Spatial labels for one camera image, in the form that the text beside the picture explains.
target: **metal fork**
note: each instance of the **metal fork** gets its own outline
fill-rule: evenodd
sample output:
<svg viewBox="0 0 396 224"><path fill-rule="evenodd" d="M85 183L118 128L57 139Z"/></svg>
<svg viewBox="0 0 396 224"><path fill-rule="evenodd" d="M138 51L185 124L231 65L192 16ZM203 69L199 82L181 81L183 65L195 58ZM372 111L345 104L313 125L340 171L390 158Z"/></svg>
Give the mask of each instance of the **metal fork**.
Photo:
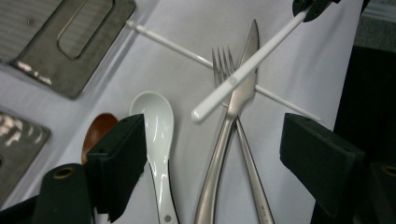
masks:
<svg viewBox="0 0 396 224"><path fill-rule="evenodd" d="M227 50L228 50L228 62L224 48L222 49L223 60L221 59L220 51L218 48L218 61L219 61L219 66L218 66L215 56L215 51L212 49L213 71L215 75L216 86L218 86L221 82L226 80L235 71L233 56L231 54L230 48L228 47ZM230 103L230 98L222 102L224 106L228 106L229 103ZM239 140L241 142L242 151L244 153L244 158L248 171L248 178L250 182L251 192L253 194L254 203L256 206L257 216L261 224L275 224L270 206L268 204L267 198L265 197L264 189L262 187L262 182L260 180L259 174L256 169L256 165L254 164L254 160L251 155L250 148L248 146L248 140L246 139L239 117L236 118L235 122L236 122L236 129L238 131Z"/></svg>

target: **white table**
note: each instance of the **white table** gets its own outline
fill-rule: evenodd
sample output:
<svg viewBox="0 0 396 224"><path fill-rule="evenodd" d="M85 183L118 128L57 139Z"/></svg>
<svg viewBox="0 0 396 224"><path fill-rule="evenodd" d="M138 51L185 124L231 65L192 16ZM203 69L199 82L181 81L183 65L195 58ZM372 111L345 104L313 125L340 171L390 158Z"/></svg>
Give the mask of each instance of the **white table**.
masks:
<svg viewBox="0 0 396 224"><path fill-rule="evenodd" d="M240 58L253 19L265 43L292 18L284 0L136 0L134 20L207 59L211 48L229 45ZM301 24L260 66L258 84L322 118L332 129L362 1L332 4ZM100 113L128 116L141 91L157 91L173 107L175 136L170 156L180 223L192 223L225 109L202 124L191 110L214 90L213 72L125 28L75 101L33 85L19 72L0 67L0 106L49 127L52 137L4 207L38 193L51 168L80 162L85 132ZM253 157L277 224L309 223L315 200L279 160L283 117L290 109L256 93L241 115ZM229 149L219 190L218 223L257 223L239 140ZM117 223L158 223L154 189L146 166Z"/></svg>

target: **white stick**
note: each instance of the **white stick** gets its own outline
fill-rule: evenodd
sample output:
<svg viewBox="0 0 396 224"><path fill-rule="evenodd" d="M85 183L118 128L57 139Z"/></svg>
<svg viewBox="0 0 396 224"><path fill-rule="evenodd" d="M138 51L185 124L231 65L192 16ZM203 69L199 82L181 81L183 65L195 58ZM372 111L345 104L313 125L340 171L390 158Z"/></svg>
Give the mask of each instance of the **white stick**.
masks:
<svg viewBox="0 0 396 224"><path fill-rule="evenodd" d="M172 49L172 50L174 50L174 51L176 51L178 53L186 55L186 56L188 56L189 58L195 60L198 63L201 63L201 64L203 64L203 65L205 65L205 66L207 66L209 68L213 68L213 63L210 62L209 60L205 59L204 57L202 57L202 56L200 56L200 55L198 55L198 54L196 54L196 53L194 53L192 51L189 51L188 49L185 49L185 48L181 47L180 45L178 45L178 44L176 44L176 43L164 38L161 35L158 35L158 34L152 32L152 31L150 31L146 27L144 27L142 25L139 25L139 24L137 24L134 21L127 21L126 24L130 28L135 29L139 34L144 35L144 36L146 36L146 37L148 37L148 38L150 38L150 39L152 39L152 40L164 45L165 47L168 47L169 49ZM287 101L285 99L282 99L280 96L278 96L278 95L266 90L265 88L263 88L263 87L261 87L259 85L256 85L256 91L261 93L261 94L263 94L263 95L268 96L269 98L275 100L276 102L279 102L282 105L285 105L285 106L287 106L287 107L289 107L289 108L291 108L291 109L293 109L293 110L295 110L295 111L297 111L297 112L299 112L299 113L301 113L301 114L303 114L303 115L305 115L305 116L307 116L307 117L309 117L309 118L311 118L313 120L316 120L316 121L320 120L320 118L318 116L315 116L315 115L309 113L308 111L300 108L299 106L294 105L294 104L292 104L291 102L289 102L289 101Z"/></svg>
<svg viewBox="0 0 396 224"><path fill-rule="evenodd" d="M135 23L134 21L127 21L126 24L130 28L135 29L141 35L145 35L146 37L148 37L148 38L150 38L150 39L152 39L152 40L154 40L154 41L156 41L156 42L158 42L158 43L160 43L160 44L162 44L176 52L184 54L187 57L189 57L199 63L202 63L210 68L213 67L212 62L208 61L207 59L199 56L198 54L196 54L194 52L191 52L191 51L181 47L180 45L178 45L178 44L176 44L176 43L174 43L160 35L155 34L154 32L151 32L149 29L146 29L144 26L139 25L139 24Z"/></svg>
<svg viewBox="0 0 396 224"><path fill-rule="evenodd" d="M249 58L226 81L217 87L191 112L192 120L200 122L213 112L236 87L255 69L305 18L307 10L300 12L282 30Z"/></svg>

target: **wooden spoon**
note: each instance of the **wooden spoon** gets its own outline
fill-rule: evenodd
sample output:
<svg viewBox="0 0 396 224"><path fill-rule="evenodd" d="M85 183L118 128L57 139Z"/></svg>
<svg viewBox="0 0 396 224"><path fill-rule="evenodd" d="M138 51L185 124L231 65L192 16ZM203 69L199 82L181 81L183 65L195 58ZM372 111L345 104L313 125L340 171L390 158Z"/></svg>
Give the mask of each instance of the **wooden spoon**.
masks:
<svg viewBox="0 0 396 224"><path fill-rule="evenodd" d="M87 153L114 127L117 120L112 114L101 114L92 122L82 146L81 163L87 163Z"/></svg>

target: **white ceramic spoon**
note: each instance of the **white ceramic spoon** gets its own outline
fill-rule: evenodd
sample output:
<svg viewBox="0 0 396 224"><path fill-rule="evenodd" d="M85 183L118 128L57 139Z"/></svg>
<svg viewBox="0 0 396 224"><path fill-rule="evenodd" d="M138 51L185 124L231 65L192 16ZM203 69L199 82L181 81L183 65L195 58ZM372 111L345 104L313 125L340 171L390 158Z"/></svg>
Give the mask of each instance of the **white ceramic spoon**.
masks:
<svg viewBox="0 0 396 224"><path fill-rule="evenodd" d="M148 162L154 180L160 223L178 223L168 174L174 130L172 107L159 93L145 91L134 98L129 114L145 116Z"/></svg>

